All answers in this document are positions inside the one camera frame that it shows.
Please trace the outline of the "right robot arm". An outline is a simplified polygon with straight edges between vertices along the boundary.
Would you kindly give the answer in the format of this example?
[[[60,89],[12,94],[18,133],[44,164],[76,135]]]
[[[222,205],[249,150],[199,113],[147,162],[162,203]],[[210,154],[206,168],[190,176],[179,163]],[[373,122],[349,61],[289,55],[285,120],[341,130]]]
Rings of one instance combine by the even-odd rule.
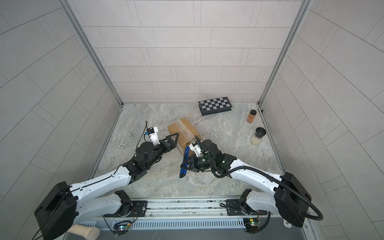
[[[269,195],[266,211],[278,211],[288,223],[302,227],[305,219],[312,219],[308,210],[312,198],[295,175],[272,174],[254,168],[235,156],[223,154],[210,140],[194,141],[189,148],[193,154],[183,158],[181,169],[192,172],[211,172],[218,179],[232,178],[248,183]]]

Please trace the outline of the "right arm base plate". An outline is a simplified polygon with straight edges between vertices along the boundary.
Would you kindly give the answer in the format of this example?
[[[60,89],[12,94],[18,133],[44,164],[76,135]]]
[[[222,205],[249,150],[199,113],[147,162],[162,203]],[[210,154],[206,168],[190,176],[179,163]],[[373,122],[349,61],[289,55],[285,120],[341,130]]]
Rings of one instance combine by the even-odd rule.
[[[240,208],[240,201],[235,199],[227,199],[224,203],[220,203],[220,207],[227,210],[228,216],[267,216],[267,211],[253,211],[246,213]]]

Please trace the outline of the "aluminium mounting rail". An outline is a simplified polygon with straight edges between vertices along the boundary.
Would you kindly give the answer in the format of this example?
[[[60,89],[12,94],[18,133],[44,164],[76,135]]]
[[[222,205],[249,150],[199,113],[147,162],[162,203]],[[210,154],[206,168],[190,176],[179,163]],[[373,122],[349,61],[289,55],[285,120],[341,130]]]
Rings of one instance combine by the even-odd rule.
[[[250,192],[247,196],[241,196],[240,208],[246,213],[253,211],[266,211],[266,204],[269,203],[267,195]],[[224,214],[228,216],[227,210],[220,207],[227,199],[222,198],[197,198],[197,199],[149,199],[147,200],[146,218],[149,217],[177,217],[177,216],[219,216]],[[75,217],[72,223],[78,224],[90,219],[114,214],[122,206],[123,201],[115,194],[95,199],[89,203],[82,204],[75,211]]]

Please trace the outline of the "orange spice bottle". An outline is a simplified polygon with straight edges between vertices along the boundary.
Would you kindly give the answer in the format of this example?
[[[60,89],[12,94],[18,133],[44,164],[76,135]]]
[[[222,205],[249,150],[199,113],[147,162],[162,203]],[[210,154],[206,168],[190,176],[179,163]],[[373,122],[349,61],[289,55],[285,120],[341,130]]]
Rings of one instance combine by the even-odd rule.
[[[247,122],[251,124],[254,121],[256,115],[257,115],[257,111],[251,110],[248,115]]]

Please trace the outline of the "right green circuit board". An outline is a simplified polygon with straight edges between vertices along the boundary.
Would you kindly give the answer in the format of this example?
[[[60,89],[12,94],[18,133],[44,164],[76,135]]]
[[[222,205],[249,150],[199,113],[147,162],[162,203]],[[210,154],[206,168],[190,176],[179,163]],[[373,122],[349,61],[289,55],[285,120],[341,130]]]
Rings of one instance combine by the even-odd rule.
[[[257,232],[260,227],[260,221],[258,219],[243,219],[245,231],[248,233]]]

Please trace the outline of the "brown cardboard express box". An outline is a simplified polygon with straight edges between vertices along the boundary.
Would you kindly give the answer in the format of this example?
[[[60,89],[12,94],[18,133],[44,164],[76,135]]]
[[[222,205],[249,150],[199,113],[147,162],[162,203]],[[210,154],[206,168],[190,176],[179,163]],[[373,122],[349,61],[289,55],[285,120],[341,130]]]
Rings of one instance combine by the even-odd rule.
[[[173,124],[168,126],[170,135],[178,133],[178,143],[177,149],[183,155],[185,148],[195,141],[195,136],[198,136],[201,139],[199,132],[193,127],[193,125],[186,118],[177,120]]]

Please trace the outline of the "white spice jar black lid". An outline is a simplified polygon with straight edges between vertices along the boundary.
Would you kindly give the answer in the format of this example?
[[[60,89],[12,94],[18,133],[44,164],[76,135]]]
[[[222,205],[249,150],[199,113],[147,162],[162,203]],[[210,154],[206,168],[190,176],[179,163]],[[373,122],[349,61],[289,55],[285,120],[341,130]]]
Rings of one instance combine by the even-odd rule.
[[[255,130],[254,135],[251,137],[251,144],[254,146],[258,146],[262,142],[262,138],[266,135],[266,130],[262,127],[258,127]]]

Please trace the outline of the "blue utility knife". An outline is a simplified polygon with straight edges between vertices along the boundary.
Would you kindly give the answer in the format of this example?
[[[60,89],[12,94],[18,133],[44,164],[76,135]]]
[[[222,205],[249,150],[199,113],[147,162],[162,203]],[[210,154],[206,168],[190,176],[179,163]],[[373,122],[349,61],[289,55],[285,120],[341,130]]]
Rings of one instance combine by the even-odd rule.
[[[180,178],[184,178],[187,174],[189,152],[190,147],[187,146],[184,152],[183,163],[181,164],[181,170],[179,175]]]

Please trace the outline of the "green circuit board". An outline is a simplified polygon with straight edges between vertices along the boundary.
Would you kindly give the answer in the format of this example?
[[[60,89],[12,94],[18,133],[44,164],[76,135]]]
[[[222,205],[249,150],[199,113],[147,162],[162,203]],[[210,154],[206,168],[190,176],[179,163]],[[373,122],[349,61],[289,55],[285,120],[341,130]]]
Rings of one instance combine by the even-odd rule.
[[[258,219],[243,219],[245,231],[248,233],[257,232],[260,227],[260,221]]]
[[[115,231],[128,231],[132,225],[131,221],[122,221],[114,225]]]

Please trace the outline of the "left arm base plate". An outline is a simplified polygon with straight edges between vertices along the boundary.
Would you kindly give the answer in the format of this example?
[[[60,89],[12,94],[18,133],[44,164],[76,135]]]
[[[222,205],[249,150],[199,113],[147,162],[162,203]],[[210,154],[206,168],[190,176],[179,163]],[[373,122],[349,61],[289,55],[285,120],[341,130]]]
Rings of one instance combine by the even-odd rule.
[[[147,210],[147,201],[133,201],[123,203],[118,211],[114,214],[104,215],[106,218],[126,218],[126,217],[144,217]]]

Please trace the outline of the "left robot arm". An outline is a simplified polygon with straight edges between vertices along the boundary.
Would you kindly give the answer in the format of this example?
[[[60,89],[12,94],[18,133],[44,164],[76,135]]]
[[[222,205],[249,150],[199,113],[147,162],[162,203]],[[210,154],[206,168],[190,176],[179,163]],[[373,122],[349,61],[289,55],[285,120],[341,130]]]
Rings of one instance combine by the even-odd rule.
[[[56,184],[45,196],[34,215],[39,225],[41,239],[54,240],[72,226],[101,215],[128,215],[132,202],[120,187],[142,178],[163,154],[177,147],[179,134],[166,136],[156,145],[144,142],[136,154],[116,170],[73,185],[63,181]],[[112,190],[117,192],[107,196]]]

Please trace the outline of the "left green circuit board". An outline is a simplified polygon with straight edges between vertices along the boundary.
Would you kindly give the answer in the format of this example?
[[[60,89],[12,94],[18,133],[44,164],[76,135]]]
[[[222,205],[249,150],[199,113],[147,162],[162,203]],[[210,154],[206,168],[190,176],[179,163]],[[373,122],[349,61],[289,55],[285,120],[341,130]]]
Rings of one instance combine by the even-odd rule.
[[[122,221],[114,225],[115,231],[128,231],[132,225],[131,221]]]

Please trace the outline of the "black white chessboard box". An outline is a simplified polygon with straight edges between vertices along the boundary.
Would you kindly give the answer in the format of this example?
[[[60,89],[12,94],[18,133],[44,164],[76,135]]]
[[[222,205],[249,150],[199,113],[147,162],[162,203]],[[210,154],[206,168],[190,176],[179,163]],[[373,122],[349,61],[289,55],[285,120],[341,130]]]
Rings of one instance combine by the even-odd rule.
[[[232,110],[232,104],[227,97],[215,98],[198,102],[202,116],[227,112]]]

